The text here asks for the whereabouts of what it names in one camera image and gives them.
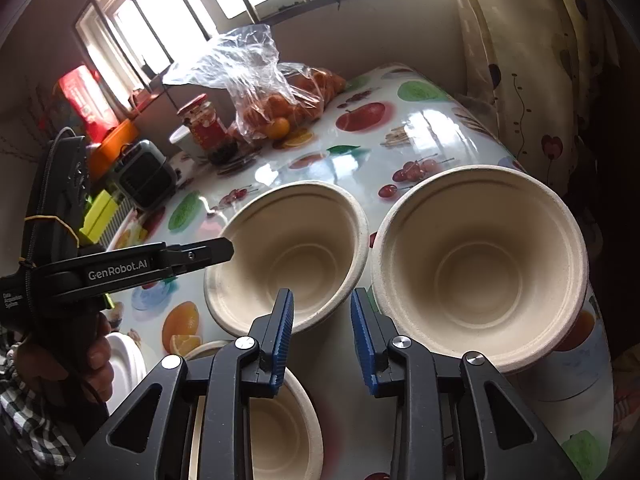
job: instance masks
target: black and white checkered shirt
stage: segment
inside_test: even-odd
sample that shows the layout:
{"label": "black and white checkered shirt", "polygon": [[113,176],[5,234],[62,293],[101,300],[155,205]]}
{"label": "black and white checkered shirt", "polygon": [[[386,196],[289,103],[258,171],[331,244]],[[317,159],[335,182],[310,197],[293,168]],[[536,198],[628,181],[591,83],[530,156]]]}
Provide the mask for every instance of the black and white checkered shirt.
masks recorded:
{"label": "black and white checkered shirt", "polygon": [[33,468],[43,476],[61,474],[75,458],[48,416],[42,396],[18,375],[14,352],[20,343],[0,326],[0,431],[6,431]]}

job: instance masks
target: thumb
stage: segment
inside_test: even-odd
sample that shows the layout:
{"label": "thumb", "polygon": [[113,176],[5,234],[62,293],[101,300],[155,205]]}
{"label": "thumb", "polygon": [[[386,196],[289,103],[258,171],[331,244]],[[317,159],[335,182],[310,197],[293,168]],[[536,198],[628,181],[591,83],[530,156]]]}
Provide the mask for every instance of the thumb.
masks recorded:
{"label": "thumb", "polygon": [[15,368],[22,380],[32,390],[40,390],[40,381],[61,381],[68,373],[42,346],[25,342],[18,346],[15,356]]}

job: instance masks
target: bag of oranges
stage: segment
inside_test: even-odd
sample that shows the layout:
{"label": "bag of oranges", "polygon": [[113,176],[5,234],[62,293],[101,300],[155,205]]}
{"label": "bag of oranges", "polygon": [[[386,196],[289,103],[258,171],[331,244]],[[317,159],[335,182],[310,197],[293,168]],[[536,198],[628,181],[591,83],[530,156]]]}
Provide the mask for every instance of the bag of oranges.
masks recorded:
{"label": "bag of oranges", "polygon": [[172,65],[163,81],[226,88],[236,107],[229,133],[249,141],[281,139],[317,119],[346,85],[326,69],[278,64],[280,54],[268,25],[236,28],[210,40],[207,50],[193,64]]}

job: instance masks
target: human hand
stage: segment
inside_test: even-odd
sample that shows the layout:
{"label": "human hand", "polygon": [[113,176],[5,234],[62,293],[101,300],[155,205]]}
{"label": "human hand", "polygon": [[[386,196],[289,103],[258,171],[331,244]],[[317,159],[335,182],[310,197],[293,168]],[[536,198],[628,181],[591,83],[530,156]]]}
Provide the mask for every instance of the human hand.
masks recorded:
{"label": "human hand", "polygon": [[[104,317],[104,314],[100,313],[97,338],[87,352],[87,362],[92,371],[83,377],[103,401],[109,400],[113,393],[113,367],[109,362],[111,347],[105,337],[110,331],[109,322]],[[31,390],[36,392],[41,390],[41,379],[63,381],[68,377],[68,372],[54,359],[49,351],[28,339],[18,346],[15,351],[14,362],[22,380]],[[94,396],[86,389],[84,394],[91,402],[95,402]]]}

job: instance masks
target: beige paper bowl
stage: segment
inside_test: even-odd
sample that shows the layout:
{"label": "beige paper bowl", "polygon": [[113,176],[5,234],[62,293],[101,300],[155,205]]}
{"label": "beige paper bowl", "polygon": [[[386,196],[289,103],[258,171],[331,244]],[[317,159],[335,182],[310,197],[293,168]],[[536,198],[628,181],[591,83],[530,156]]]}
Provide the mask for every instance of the beige paper bowl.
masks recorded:
{"label": "beige paper bowl", "polygon": [[588,261],[567,207],[532,177],[498,166],[445,171],[389,211],[372,252],[378,306],[400,333],[501,372],[545,356],[574,323]]}
{"label": "beige paper bowl", "polygon": [[[215,354],[231,341],[205,343],[185,359]],[[200,397],[191,442],[189,480],[198,474],[200,429],[204,413]],[[250,399],[251,453],[255,480],[318,480],[322,472],[322,433],[311,400],[287,368],[284,384],[273,399]]]}
{"label": "beige paper bowl", "polygon": [[234,257],[208,267],[207,306],[227,332],[246,335],[269,314],[279,288],[293,291],[293,333],[318,323],[345,301],[369,251],[367,218],[341,187],[306,181],[249,202],[220,233]]}

